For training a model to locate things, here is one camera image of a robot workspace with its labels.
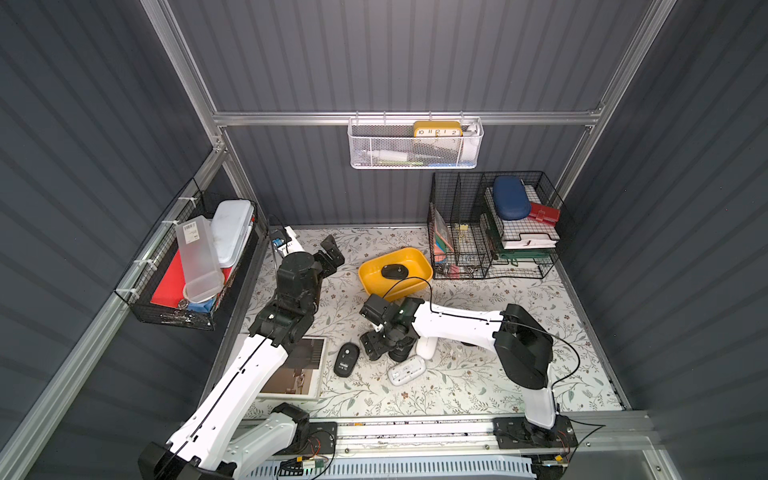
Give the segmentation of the black ribbed mouse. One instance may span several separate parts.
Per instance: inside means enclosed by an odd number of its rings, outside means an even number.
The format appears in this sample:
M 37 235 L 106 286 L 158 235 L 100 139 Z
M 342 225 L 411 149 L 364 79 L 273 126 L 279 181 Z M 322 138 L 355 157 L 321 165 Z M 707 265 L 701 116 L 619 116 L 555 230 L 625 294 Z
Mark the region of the black ribbed mouse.
M 409 270 L 403 264 L 387 264 L 381 268 L 381 275 L 388 280 L 400 281 L 409 277 Z

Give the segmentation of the yellow plastic storage box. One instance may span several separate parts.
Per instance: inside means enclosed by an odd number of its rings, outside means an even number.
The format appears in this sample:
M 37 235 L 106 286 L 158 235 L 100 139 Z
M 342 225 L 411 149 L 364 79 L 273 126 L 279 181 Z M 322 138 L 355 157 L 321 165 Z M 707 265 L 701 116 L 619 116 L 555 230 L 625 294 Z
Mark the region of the yellow plastic storage box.
M 358 276 L 369 295 L 395 301 L 427 288 L 433 268 L 421 251 L 406 247 L 364 262 Z

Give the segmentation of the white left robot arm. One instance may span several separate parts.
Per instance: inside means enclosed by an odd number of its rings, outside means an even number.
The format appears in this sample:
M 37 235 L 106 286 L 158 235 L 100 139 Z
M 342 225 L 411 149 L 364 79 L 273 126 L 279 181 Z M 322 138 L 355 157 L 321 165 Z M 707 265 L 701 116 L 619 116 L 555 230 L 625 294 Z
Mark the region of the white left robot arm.
M 266 420 L 238 435 L 238 426 L 268 380 L 314 323 L 325 278 L 345 262 L 333 236 L 315 253 L 288 242 L 276 289 L 205 400 L 163 444 L 149 443 L 138 458 L 144 479 L 242 479 L 282 451 L 300 452 L 309 437 L 306 411 L 282 403 Z

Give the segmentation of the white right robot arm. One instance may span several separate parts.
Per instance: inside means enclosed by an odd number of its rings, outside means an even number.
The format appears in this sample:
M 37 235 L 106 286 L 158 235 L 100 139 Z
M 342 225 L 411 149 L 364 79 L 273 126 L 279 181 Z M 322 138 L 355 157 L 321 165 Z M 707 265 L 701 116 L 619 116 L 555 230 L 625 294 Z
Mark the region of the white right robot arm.
M 553 336 L 523 307 L 509 304 L 500 311 L 471 311 L 416 297 L 391 302 L 373 294 L 360 315 L 374 326 L 361 336 L 370 360 L 388 355 L 404 362 L 416 355 L 427 361 L 441 340 L 494 353 L 507 378 L 522 389 L 527 422 L 542 430 L 554 428 L 558 413 L 549 374 Z

